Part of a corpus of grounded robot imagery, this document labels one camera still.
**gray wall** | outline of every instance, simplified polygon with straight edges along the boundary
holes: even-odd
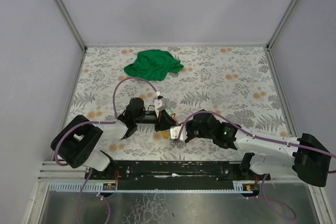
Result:
[[[273,53],[298,130],[336,153],[336,0],[300,0]],[[335,187],[330,175],[326,192],[334,211]]]
[[[53,0],[0,0],[0,222],[23,219],[81,51]]]
[[[88,45],[266,44],[290,0],[63,0]]]

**crumpled green fabric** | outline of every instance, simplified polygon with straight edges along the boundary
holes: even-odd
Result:
[[[124,67],[124,71],[129,76],[141,77],[147,81],[162,81],[168,72],[178,73],[183,69],[180,62],[167,51],[152,49],[138,52],[135,62]]]

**floral pattern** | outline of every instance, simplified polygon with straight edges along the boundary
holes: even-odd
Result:
[[[90,120],[114,120],[112,94],[127,77],[123,68],[135,61],[139,51],[151,48],[88,48],[73,96],[68,122],[83,114]],[[262,47],[165,47],[184,65],[153,85],[167,98],[168,108],[183,122],[201,109],[215,111],[252,130],[288,136],[280,100],[275,92]],[[153,105],[154,92],[146,83],[129,80],[116,97],[121,113],[133,97],[141,97],[146,108]],[[125,140],[101,138],[96,146],[114,159],[239,161],[243,153],[225,150],[208,139],[175,144],[153,125],[138,125]]]

